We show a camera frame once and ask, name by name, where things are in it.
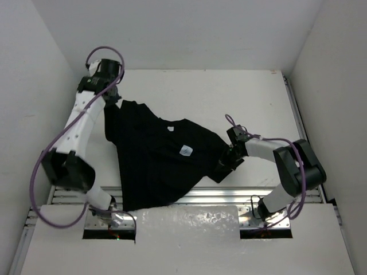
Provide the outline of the black t shirt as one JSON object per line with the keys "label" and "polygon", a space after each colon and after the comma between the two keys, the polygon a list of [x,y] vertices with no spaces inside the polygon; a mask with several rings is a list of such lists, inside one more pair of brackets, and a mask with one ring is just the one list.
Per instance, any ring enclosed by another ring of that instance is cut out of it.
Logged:
{"label": "black t shirt", "polygon": [[104,108],[104,132],[116,147],[124,211],[168,206],[204,177],[227,177],[216,166],[229,145],[188,119],[164,120],[146,104],[124,100]]}

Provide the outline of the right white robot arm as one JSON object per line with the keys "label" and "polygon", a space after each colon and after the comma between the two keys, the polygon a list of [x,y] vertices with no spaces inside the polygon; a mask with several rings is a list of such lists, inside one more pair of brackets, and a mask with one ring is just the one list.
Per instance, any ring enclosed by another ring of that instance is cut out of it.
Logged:
{"label": "right white robot arm", "polygon": [[276,164],[280,183],[257,204],[257,218],[265,221],[273,214],[294,204],[301,198],[304,203],[306,191],[324,183],[326,172],[309,142],[299,139],[291,142],[281,138],[265,138],[245,132],[238,125],[227,130],[231,145],[227,147],[216,166],[221,177],[237,169],[245,157],[264,159]]}

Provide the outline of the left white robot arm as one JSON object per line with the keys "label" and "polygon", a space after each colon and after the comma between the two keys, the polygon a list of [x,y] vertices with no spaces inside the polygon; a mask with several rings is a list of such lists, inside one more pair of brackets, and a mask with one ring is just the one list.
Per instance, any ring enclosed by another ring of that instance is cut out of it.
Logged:
{"label": "left white robot arm", "polygon": [[47,150],[41,163],[53,186],[79,193],[93,215],[111,224],[118,220],[115,199],[97,184],[96,172],[85,155],[98,116],[107,104],[120,99],[117,87],[109,85],[122,79],[124,69],[121,63],[109,59],[96,60],[87,69],[89,75],[77,87],[66,132]]}

